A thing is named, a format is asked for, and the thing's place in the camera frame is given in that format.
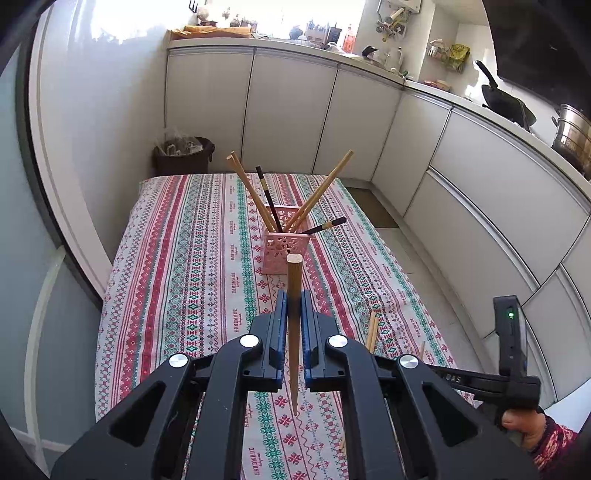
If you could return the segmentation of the right hand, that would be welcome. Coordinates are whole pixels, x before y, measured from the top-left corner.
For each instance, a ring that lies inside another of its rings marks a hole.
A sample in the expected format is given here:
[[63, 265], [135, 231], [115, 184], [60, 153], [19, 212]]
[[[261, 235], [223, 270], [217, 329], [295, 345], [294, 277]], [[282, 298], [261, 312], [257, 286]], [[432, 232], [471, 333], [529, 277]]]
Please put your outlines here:
[[522, 434], [521, 446], [533, 450], [541, 441], [546, 430], [546, 416], [536, 410], [509, 409], [502, 416], [502, 426], [508, 431]]

